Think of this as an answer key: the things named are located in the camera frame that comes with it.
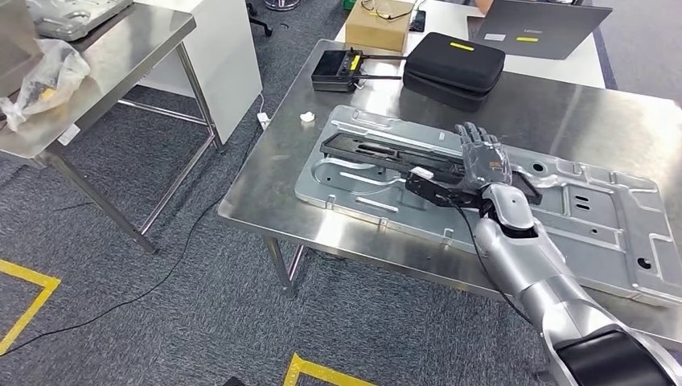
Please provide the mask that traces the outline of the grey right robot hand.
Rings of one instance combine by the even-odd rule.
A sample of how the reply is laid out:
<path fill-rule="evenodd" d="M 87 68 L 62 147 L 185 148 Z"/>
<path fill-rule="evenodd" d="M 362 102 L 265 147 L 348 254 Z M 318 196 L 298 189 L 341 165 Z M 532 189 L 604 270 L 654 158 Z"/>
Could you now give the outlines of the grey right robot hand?
<path fill-rule="evenodd" d="M 461 140 L 464 177 L 459 186 L 477 192 L 492 183 L 512 185 L 512 167 L 499 139 L 465 121 L 455 126 Z"/>

